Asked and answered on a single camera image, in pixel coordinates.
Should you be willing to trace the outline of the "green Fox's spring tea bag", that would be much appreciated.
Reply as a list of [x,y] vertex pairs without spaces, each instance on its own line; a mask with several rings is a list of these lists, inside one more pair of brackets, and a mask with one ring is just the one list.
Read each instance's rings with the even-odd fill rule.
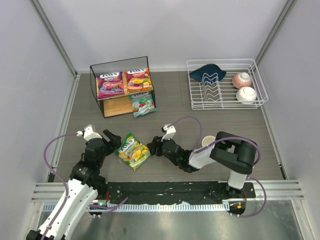
[[135,172],[150,156],[149,148],[129,133],[114,153]]

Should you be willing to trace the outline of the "teal Fox's blossom candy bag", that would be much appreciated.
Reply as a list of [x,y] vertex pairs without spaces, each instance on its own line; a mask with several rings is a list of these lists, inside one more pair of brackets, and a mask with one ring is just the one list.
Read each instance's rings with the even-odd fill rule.
[[133,94],[129,99],[134,118],[157,111],[151,92]]

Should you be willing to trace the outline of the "purple Fox's berries candy bag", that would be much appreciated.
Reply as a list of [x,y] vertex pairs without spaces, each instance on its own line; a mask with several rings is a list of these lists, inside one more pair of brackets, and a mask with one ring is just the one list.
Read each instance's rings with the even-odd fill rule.
[[96,83],[98,100],[125,94],[121,71],[100,74],[96,77]]

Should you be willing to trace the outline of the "orange Fox's fruits candy bag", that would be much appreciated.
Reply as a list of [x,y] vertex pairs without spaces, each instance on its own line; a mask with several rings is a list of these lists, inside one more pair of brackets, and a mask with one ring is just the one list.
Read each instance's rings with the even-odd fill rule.
[[149,68],[128,70],[124,74],[129,94],[151,91],[153,89]]

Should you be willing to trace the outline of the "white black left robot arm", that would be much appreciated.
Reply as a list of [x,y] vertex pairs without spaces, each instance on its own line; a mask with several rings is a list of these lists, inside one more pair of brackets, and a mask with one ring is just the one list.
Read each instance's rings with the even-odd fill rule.
[[49,217],[37,230],[30,230],[28,240],[68,240],[80,218],[93,200],[107,193],[106,179],[100,175],[107,156],[121,146],[121,137],[108,129],[95,132],[92,125],[75,133],[85,140],[84,152],[72,168],[68,181],[63,181],[64,192]]

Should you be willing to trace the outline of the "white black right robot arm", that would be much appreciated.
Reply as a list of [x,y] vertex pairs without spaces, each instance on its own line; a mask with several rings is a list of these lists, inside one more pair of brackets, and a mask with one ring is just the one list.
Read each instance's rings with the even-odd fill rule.
[[229,169],[226,190],[242,194],[246,179],[261,159],[258,145],[247,138],[224,131],[217,133],[214,141],[194,150],[183,149],[173,139],[155,136],[147,144],[152,156],[164,156],[175,166],[187,173],[196,172],[212,163]]

